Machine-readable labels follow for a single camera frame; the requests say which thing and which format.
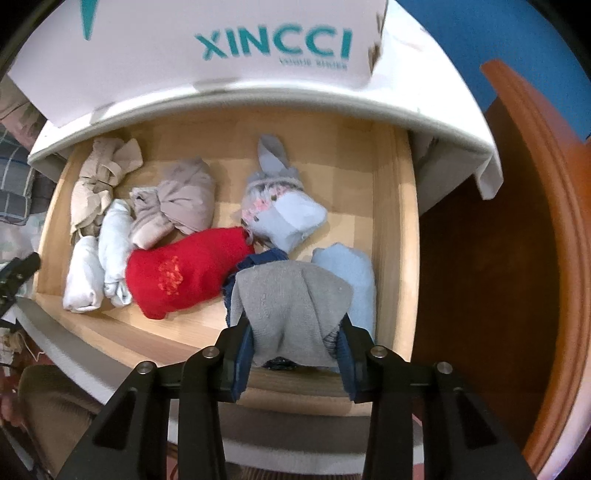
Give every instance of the pile of clothes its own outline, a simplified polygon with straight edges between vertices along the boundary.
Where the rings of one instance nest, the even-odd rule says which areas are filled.
[[[258,157],[241,226],[211,228],[215,181],[201,158],[176,162],[158,186],[133,188],[129,200],[113,199],[123,176],[142,165],[141,152],[135,140],[96,139],[72,195],[71,233],[79,240],[63,307],[88,312],[107,297],[115,307],[135,301],[157,320],[222,292],[228,326],[243,312],[250,320],[256,365],[336,368],[346,313],[375,331],[371,260],[342,244],[315,249],[311,262],[289,260],[327,210],[305,193],[277,137],[261,136]],[[158,247],[175,229],[187,236]],[[254,242],[267,249],[256,254]]]

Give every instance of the navy fabric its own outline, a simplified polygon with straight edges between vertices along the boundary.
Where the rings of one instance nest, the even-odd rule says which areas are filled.
[[[262,265],[269,262],[277,262],[279,260],[289,260],[287,254],[283,250],[278,248],[271,248],[260,254],[248,255],[238,265],[236,270],[230,274],[230,276],[224,282],[222,286],[223,304],[226,307],[226,324],[230,326],[230,306],[232,305],[232,290],[234,290],[234,284],[236,283],[236,274],[240,270],[254,267],[255,265]]]

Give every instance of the metal bolt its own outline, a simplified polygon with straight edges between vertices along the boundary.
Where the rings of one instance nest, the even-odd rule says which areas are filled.
[[[145,375],[150,373],[154,369],[154,364],[152,362],[141,362],[135,369],[138,371],[139,374]]]
[[[220,354],[220,350],[215,346],[207,346],[201,350],[201,354],[205,358],[216,358]]]
[[[371,353],[375,358],[384,358],[386,355],[388,355],[388,349],[384,346],[376,345],[372,347],[369,353]]]
[[[453,372],[453,367],[451,364],[448,364],[447,362],[439,362],[437,364],[437,370],[439,370],[442,374],[449,375]]]

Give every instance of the drawer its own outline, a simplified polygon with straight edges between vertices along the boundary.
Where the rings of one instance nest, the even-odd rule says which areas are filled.
[[[201,156],[216,180],[213,226],[237,225],[246,178],[257,169],[261,134],[277,135],[312,198],[329,212],[328,221],[295,250],[292,260],[309,261],[316,247],[335,242],[371,256],[376,275],[376,339],[410,360],[418,299],[418,212],[407,132],[389,124],[335,113],[291,108],[201,109],[160,117],[106,136],[136,138],[144,165],[127,175],[115,197],[134,186],[156,185],[163,164]],[[36,302],[65,328],[117,361],[134,367],[186,360],[215,343],[225,328],[222,298],[147,319],[136,304],[114,308],[105,299],[91,313],[62,309],[69,267],[70,198],[92,140],[81,142],[58,183],[41,237],[41,270]],[[174,233],[169,241],[180,238]],[[370,405],[353,405],[337,374],[314,368],[275,372],[253,368],[240,403],[292,413],[368,415]]]

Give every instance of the cardboard box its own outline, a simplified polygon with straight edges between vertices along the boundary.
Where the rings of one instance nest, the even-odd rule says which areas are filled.
[[[115,102],[181,85],[371,76],[387,0],[66,0],[10,77],[60,127]]]

